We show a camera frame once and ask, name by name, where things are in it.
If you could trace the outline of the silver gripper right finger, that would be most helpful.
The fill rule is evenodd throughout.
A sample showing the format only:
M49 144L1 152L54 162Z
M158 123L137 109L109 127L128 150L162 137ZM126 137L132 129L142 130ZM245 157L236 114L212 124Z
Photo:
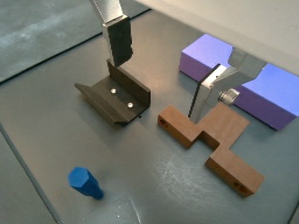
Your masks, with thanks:
M198 82L190 102L188 117L197 123L219 102L231 105L239 96L235 87L252 81L265 62L233 47L228 67L217 64Z

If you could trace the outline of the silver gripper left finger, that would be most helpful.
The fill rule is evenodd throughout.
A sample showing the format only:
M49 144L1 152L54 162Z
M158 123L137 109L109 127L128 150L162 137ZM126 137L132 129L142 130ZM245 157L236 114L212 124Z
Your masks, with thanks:
M89 0L89 3L102 21L112 64L118 67L133 54L129 17L122 12L118 0Z

